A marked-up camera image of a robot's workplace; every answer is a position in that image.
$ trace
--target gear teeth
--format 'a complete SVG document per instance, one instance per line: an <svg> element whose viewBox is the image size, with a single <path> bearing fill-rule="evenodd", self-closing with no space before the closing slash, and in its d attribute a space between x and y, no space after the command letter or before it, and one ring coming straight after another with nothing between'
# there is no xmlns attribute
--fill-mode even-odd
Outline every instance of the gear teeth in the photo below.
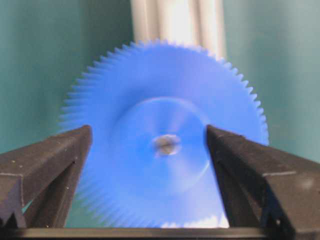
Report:
<svg viewBox="0 0 320 240"><path fill-rule="evenodd" d="M262 107L258 107L256 110L257 110L259 115L264 114L264 109Z"/></svg>
<svg viewBox="0 0 320 240"><path fill-rule="evenodd" d="M71 88L76 92L90 93L94 90L92 86L72 85Z"/></svg>
<svg viewBox="0 0 320 240"><path fill-rule="evenodd" d="M97 82L89 78L77 78L76 82L81 86L95 86Z"/></svg>
<svg viewBox="0 0 320 240"><path fill-rule="evenodd" d="M101 79L103 78L103 76L101 74L93 73L93 72L83 72L82 76L84 79L83 78L78 78L78 79L86 80L86 84L91 83L91 85L99 84L101 82Z"/></svg>
<svg viewBox="0 0 320 240"><path fill-rule="evenodd" d="M109 58L107 58L106 56L100 56L100 60L102 63L107 64L110 62Z"/></svg>
<svg viewBox="0 0 320 240"><path fill-rule="evenodd" d="M145 45L145 43L144 43L144 41L142 41L142 40L139 40L138 41L138 46L140 47L140 46L144 46Z"/></svg>
<svg viewBox="0 0 320 240"><path fill-rule="evenodd" d="M92 184L95 185L95 182L90 179L87 182L81 182L81 184L77 188L77 194L80 198L85 199L88 196L88 192L92 189Z"/></svg>
<svg viewBox="0 0 320 240"><path fill-rule="evenodd" d="M167 39L163 39L163 40L162 40L162 44L163 44L163 45L169 45L169 42L168 42Z"/></svg>
<svg viewBox="0 0 320 240"><path fill-rule="evenodd" d="M97 176L92 176L89 174L89 169L86 169L85 172L82 174L82 178L85 182L82 182L83 187L85 188L89 183L96 183L94 187L91 187L90 190L88 190L88 194L95 193L95 190L99 190L99 186L101 186L100 183L97 184Z"/></svg>
<svg viewBox="0 0 320 240"><path fill-rule="evenodd" d="M215 60L215 62L219 63L219 57L216 54L214 54L212 58Z"/></svg>
<svg viewBox="0 0 320 240"><path fill-rule="evenodd" d="M235 67L234 67L234 68L232 68L232 69L231 69L231 73L232 73L233 75L235 75L235 76L236 76L236 75L237 75L237 73L238 73L238 69L237 69L237 68L235 68Z"/></svg>
<svg viewBox="0 0 320 240"><path fill-rule="evenodd" d="M236 75L236 78L243 84L243 82L242 82L242 80L244 79L244 75L243 74L238 74L238 75Z"/></svg>
<svg viewBox="0 0 320 240"><path fill-rule="evenodd" d="M67 113L67 112L81 112L82 110L84 109L83 106L63 106L61 107L61 110L64 112L64 113Z"/></svg>
<svg viewBox="0 0 320 240"><path fill-rule="evenodd" d="M79 126L79 127L81 127L83 124L82 123L80 123L79 121L77 121L77 120L65 120L65 121L60 121L59 123L58 123L58 126L60 127L60 128L62 128L61 129L61 131L59 132L59 133L63 133L63 132L65 132L65 131L67 131L67 130L69 130L69 129L71 129L71 128L73 128L74 129L74 126Z"/></svg>
<svg viewBox="0 0 320 240"><path fill-rule="evenodd" d="M243 84L243 86L246 88L247 85L249 84L249 81L248 80L244 80L241 82Z"/></svg>
<svg viewBox="0 0 320 240"><path fill-rule="evenodd" d="M266 116L265 116L265 115L261 115L261 116L260 116L260 121L261 121L261 122L266 122L266 121L267 121Z"/></svg>
<svg viewBox="0 0 320 240"><path fill-rule="evenodd" d="M68 92L66 94L69 98L73 98L73 99L87 99L90 97L90 94L88 93L84 93L84 92Z"/></svg>
<svg viewBox="0 0 320 240"><path fill-rule="evenodd" d="M152 221L149 223L149 225L147 226L147 228L150 228L150 229L156 228L158 225L159 225L159 224L156 223L156 221L152 220Z"/></svg>
<svg viewBox="0 0 320 240"><path fill-rule="evenodd" d="M152 46L154 43L152 42L151 39L149 39L148 41L146 41L146 43L144 44L146 47Z"/></svg>
<svg viewBox="0 0 320 240"><path fill-rule="evenodd" d="M79 192L79 195L80 195L80 198L81 199L87 199L88 197L92 198L93 196L95 196L95 193L99 190L99 188L97 186L90 186L88 189L86 189L85 191L80 191ZM88 207L88 204L87 204L88 201L85 201L83 203L84 207Z"/></svg>
<svg viewBox="0 0 320 240"><path fill-rule="evenodd" d="M224 65L226 63L226 60L223 57L221 57L217 62Z"/></svg>
<svg viewBox="0 0 320 240"><path fill-rule="evenodd" d="M88 100L85 98L70 98L63 100L63 102L67 105L85 105Z"/></svg>
<svg viewBox="0 0 320 240"><path fill-rule="evenodd" d="M209 50L207 50L207 49L205 49L205 48L203 48L203 47L200 48L200 52L201 52L202 54L206 55L206 56L210 56Z"/></svg>
<svg viewBox="0 0 320 240"><path fill-rule="evenodd" d="M254 101L254 105L256 108L258 108L261 105L261 101Z"/></svg>
<svg viewBox="0 0 320 240"><path fill-rule="evenodd" d="M230 62L226 62L223 66L228 70L231 70L232 68L232 64Z"/></svg>
<svg viewBox="0 0 320 240"><path fill-rule="evenodd" d="M253 91L254 88L252 86L250 86L250 87L247 87L246 89L248 91L248 94L250 94Z"/></svg>
<svg viewBox="0 0 320 240"><path fill-rule="evenodd" d="M115 54L122 54L122 52L123 51L120 48L117 48L117 47L114 48L114 53Z"/></svg>
<svg viewBox="0 0 320 240"><path fill-rule="evenodd" d="M109 209L110 209L110 211L108 211L108 213L102 217L103 222L105 222L109 219L113 219L115 214L121 210L119 207L110 207Z"/></svg>
<svg viewBox="0 0 320 240"><path fill-rule="evenodd" d="M127 211L126 221L124 221L125 219L123 219L120 224L121 224L124 228L128 228L128 227L132 224L134 218L135 218L134 213L133 213L132 211L128 210L128 211Z"/></svg>
<svg viewBox="0 0 320 240"><path fill-rule="evenodd" d="M130 222L127 224L127 228L134 228L137 226L137 222L140 221L140 217L132 213L130 217Z"/></svg>
<svg viewBox="0 0 320 240"><path fill-rule="evenodd" d="M148 40L146 45L149 46L150 48L153 48L154 46L156 46L155 41L152 39Z"/></svg>
<svg viewBox="0 0 320 240"><path fill-rule="evenodd" d="M139 47L139 45L138 44L136 44L135 42L133 42L133 41L131 41L130 42L130 46L132 47L132 48L134 48L134 49L136 49L136 48L138 48Z"/></svg>
<svg viewBox="0 0 320 240"><path fill-rule="evenodd" d="M174 48L177 48L177 44L176 44L176 41L175 40L167 40L168 42L168 45L174 47Z"/></svg>
<svg viewBox="0 0 320 240"><path fill-rule="evenodd" d="M156 38L155 40L154 40L154 44L155 45L160 45L162 42L161 42L161 39L160 38Z"/></svg>
<svg viewBox="0 0 320 240"><path fill-rule="evenodd" d="M90 74L97 74L100 76L99 80L101 80L101 78L103 78L103 74L105 74L107 71L106 71L106 68L103 68L103 67L97 67L95 64L94 64L94 67L91 67L89 66L88 67L88 71Z"/></svg>
<svg viewBox="0 0 320 240"><path fill-rule="evenodd" d="M59 118L61 120L68 120L68 119L83 119L84 114L79 112L69 112L65 114L61 114Z"/></svg>
<svg viewBox="0 0 320 240"><path fill-rule="evenodd" d="M81 189L77 189L77 194L79 199L84 200L85 202L87 202L87 199L90 199L92 197L92 193L94 194L94 192L91 192L92 187L87 185L86 187L82 187Z"/></svg>
<svg viewBox="0 0 320 240"><path fill-rule="evenodd" d="M269 144L269 132L268 132L268 125L266 124L266 128L265 128L265 137L264 137L264 140L266 140L266 145Z"/></svg>
<svg viewBox="0 0 320 240"><path fill-rule="evenodd" d="M93 64L94 64L94 67L95 67L95 68L98 68L98 69L103 70L104 73L108 72L109 67L110 67L110 64L109 64L109 63L106 63L106 62L98 62L98 61L96 61L96 62L94 62Z"/></svg>
<svg viewBox="0 0 320 240"><path fill-rule="evenodd" d="M267 125L266 122L264 122L264 123L262 124L262 129L263 129L263 130L268 130L268 125Z"/></svg>
<svg viewBox="0 0 320 240"><path fill-rule="evenodd" d="M173 42L173 45L174 45L174 47L175 48L183 48L183 49L187 49L187 48L190 48L190 45L187 45L187 44L185 44L185 43L183 43L183 42L178 42L178 41L174 41Z"/></svg>
<svg viewBox="0 0 320 240"><path fill-rule="evenodd" d="M148 221L146 220L146 218L141 217L139 221L137 221L137 223L135 224L134 228L143 228L147 222Z"/></svg>
<svg viewBox="0 0 320 240"><path fill-rule="evenodd" d="M151 223L152 223L151 220L145 219L145 220L144 220L144 223L142 224L142 226L150 226Z"/></svg>
<svg viewBox="0 0 320 240"><path fill-rule="evenodd" d="M93 213L93 216L97 219L99 219L99 222L103 223L105 226L110 227L110 216L114 218L113 213L110 214L110 212L113 212L114 205L113 204L107 204L105 202L102 202L101 204L96 205L96 208L90 210Z"/></svg>
<svg viewBox="0 0 320 240"><path fill-rule="evenodd" d="M215 61L217 61L217 55L215 53L209 53L209 56L210 58L214 59Z"/></svg>
<svg viewBox="0 0 320 240"><path fill-rule="evenodd" d="M75 120L75 119L63 119L63 118L61 118L61 115L62 114L60 114L58 118L61 119L59 124L62 125L62 126L69 126L70 124L84 125L83 124L83 122L84 122L83 118L80 118L80 119L77 119L77 120Z"/></svg>
<svg viewBox="0 0 320 240"><path fill-rule="evenodd" d="M95 202L95 204L92 204L93 202L86 202L84 207L86 207L90 212L94 212L94 215L98 217L99 215L102 215L101 213L107 212L108 209L112 209L115 207L115 203L113 201L104 201L100 200L99 202Z"/></svg>
<svg viewBox="0 0 320 240"><path fill-rule="evenodd" d="M195 45L189 48L192 51L195 51L197 53L201 53L202 52L202 48L199 45Z"/></svg>
<svg viewBox="0 0 320 240"><path fill-rule="evenodd" d="M108 58L114 58L114 57L117 56L115 53L113 53L113 52L111 52L111 51L107 51L107 52L106 52L106 55L107 55Z"/></svg>
<svg viewBox="0 0 320 240"><path fill-rule="evenodd" d="M254 101L258 97L258 95L257 94L251 94L250 97L251 97L252 101Z"/></svg>
<svg viewBox="0 0 320 240"><path fill-rule="evenodd" d="M128 215L129 215L129 211L125 211L122 215L121 215L121 217L119 218L119 220L118 220L118 226L120 227L120 228L125 228L125 227L127 227L127 222L129 221L129 217L128 217Z"/></svg>
<svg viewBox="0 0 320 240"><path fill-rule="evenodd" d="M113 221L110 222L110 226L120 228L121 220L123 220L125 214L126 212L124 210L117 212L117 214L114 216Z"/></svg>
<svg viewBox="0 0 320 240"><path fill-rule="evenodd" d="M122 44L122 49L125 50L125 51L130 52L130 47L125 45L125 44Z"/></svg>

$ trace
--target center hole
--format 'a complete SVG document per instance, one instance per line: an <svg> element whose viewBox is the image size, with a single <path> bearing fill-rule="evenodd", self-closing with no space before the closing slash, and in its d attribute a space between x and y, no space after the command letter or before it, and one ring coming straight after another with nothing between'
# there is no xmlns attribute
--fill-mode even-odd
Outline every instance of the center hole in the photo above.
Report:
<svg viewBox="0 0 320 240"><path fill-rule="evenodd" d="M155 149L160 155L176 154L181 148L180 138L173 134L166 134L155 139Z"/></svg>

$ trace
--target teal wall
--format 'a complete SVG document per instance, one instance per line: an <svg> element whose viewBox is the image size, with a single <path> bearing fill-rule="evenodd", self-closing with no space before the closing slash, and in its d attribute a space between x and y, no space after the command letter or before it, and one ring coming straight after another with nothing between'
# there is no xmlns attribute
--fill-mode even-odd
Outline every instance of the teal wall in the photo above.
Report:
<svg viewBox="0 0 320 240"><path fill-rule="evenodd" d="M320 163L320 1L223 3L228 60L262 102L270 145Z"/></svg>
<svg viewBox="0 0 320 240"><path fill-rule="evenodd" d="M70 85L132 40L128 0L0 0L0 153L56 133Z"/></svg>

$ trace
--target blue plastic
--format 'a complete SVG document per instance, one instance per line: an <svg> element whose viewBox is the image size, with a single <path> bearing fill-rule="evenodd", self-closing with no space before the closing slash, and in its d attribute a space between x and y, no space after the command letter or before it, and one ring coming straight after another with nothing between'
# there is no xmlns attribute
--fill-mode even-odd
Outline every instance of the blue plastic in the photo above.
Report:
<svg viewBox="0 0 320 240"><path fill-rule="evenodd" d="M205 144L207 124L268 144L256 94L230 63L201 48L124 46L77 80L62 131L89 124L91 147L77 196L106 227L225 227ZM155 140L179 139L175 154Z"/></svg>

